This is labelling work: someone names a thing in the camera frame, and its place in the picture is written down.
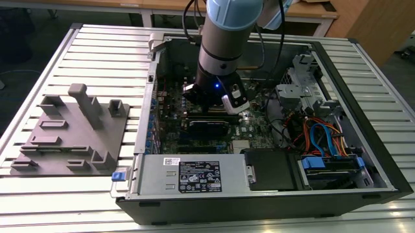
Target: gray plastic peg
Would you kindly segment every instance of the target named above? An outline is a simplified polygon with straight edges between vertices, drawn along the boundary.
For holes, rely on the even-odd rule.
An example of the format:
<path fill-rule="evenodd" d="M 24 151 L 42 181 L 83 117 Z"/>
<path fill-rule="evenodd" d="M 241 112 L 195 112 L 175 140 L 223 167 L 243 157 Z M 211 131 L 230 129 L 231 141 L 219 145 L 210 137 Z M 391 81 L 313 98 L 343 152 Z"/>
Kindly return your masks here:
<path fill-rule="evenodd" d="M 70 96 L 76 99 L 79 109 L 83 112 L 92 128 L 100 129 L 103 127 L 102 120 L 96 108 L 92 106 L 90 97 L 87 95 L 87 85 L 83 83 L 72 83 L 68 91 Z"/>

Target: white sticker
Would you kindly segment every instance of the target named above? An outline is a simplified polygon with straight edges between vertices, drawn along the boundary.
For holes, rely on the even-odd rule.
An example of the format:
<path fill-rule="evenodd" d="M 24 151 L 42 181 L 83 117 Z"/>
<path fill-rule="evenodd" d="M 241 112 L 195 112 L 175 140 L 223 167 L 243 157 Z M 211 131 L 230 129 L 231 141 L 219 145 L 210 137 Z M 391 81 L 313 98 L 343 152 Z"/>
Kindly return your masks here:
<path fill-rule="evenodd" d="M 175 165 L 178 166 L 181 162 L 181 158 L 164 158 L 163 165 Z"/>
<path fill-rule="evenodd" d="M 323 18 L 337 18 L 338 16 L 322 15 Z"/>
<path fill-rule="evenodd" d="M 120 6 L 139 7 L 139 4 L 120 3 Z"/>

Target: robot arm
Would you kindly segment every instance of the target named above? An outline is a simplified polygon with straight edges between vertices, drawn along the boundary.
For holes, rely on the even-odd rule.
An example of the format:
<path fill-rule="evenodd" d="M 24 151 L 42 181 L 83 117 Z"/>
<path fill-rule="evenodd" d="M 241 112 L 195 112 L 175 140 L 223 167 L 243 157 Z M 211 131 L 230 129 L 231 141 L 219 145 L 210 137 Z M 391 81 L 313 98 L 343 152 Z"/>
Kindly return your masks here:
<path fill-rule="evenodd" d="M 285 11 L 291 2 L 285 1 Z M 207 0 L 197 79 L 185 88 L 185 96 L 205 109 L 223 104 L 229 114 L 238 114 L 250 107 L 237 73 L 239 58 L 255 23 L 279 27 L 279 9 L 279 0 Z"/>

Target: power supply label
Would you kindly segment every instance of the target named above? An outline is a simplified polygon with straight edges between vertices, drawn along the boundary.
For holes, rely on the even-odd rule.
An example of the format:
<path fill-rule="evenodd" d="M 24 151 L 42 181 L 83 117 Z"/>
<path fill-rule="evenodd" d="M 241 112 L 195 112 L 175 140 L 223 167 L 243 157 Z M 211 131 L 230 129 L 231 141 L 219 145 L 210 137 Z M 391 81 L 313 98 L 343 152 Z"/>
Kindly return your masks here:
<path fill-rule="evenodd" d="M 179 162 L 181 193 L 222 192 L 219 161 Z"/>

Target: gray base plate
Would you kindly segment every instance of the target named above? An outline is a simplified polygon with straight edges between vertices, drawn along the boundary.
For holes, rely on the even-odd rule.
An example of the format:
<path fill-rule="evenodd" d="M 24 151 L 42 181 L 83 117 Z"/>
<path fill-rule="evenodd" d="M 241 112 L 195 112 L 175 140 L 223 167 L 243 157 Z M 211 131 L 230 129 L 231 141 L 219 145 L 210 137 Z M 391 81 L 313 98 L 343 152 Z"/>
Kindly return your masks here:
<path fill-rule="evenodd" d="M 12 168 L 15 169 L 11 170 L 11 175 L 111 175 L 116 168 L 118 155 L 130 111 L 130 105 L 124 104 L 123 106 L 126 109 L 126 116 L 111 117 L 108 104 L 100 104 L 102 111 L 99 118 L 104 127 L 98 130 L 95 130 L 88 123 L 78 103 L 66 103 L 66 106 L 59 106 L 58 110 L 60 115 L 58 116 L 48 116 L 47 114 L 43 114 L 26 146 L 34 146 L 31 143 L 34 137 L 39 138 L 46 136 L 58 136 L 60 137 L 62 142 L 56 145 L 39 145 L 43 147 L 58 148 L 56 150 L 40 150 L 42 153 L 34 155 L 24 155 L 22 153 L 14 162 Z M 66 120 L 68 126 L 66 128 L 42 128 L 40 124 L 51 120 Z M 111 156 L 107 158 L 106 163 L 104 161 L 98 161 L 98 163 L 94 164 L 91 153 L 68 151 L 67 148 L 72 148 L 74 146 L 87 148 L 91 147 L 102 158 L 104 158 L 107 152 Z M 30 160 L 38 165 L 27 168 L 18 167 L 19 162 L 26 163 Z M 72 169 L 67 167 L 68 160 L 71 160 L 75 165 L 75 168 Z"/>

